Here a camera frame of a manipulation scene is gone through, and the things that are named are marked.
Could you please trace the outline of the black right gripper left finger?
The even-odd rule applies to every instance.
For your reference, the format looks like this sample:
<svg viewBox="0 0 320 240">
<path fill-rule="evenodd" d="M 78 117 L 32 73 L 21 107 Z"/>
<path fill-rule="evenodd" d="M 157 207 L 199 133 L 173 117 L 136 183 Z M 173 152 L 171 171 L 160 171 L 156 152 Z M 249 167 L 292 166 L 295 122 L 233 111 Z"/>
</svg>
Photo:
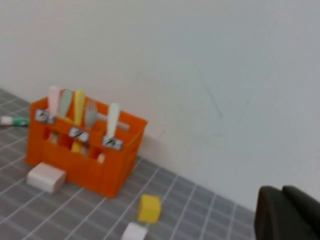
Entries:
<svg viewBox="0 0 320 240">
<path fill-rule="evenodd" d="M 314 240 L 315 233 L 295 206 L 273 186 L 262 186 L 258 192 L 254 218 L 257 240 Z"/>
</svg>

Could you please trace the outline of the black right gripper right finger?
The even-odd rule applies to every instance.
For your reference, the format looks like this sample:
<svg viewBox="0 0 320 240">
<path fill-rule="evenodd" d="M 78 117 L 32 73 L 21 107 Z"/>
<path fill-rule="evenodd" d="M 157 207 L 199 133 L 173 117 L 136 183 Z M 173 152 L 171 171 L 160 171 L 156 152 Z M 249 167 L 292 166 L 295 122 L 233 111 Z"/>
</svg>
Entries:
<svg viewBox="0 0 320 240">
<path fill-rule="evenodd" d="M 282 192 L 320 239 L 320 202 L 292 185 L 283 186 Z"/>
</svg>

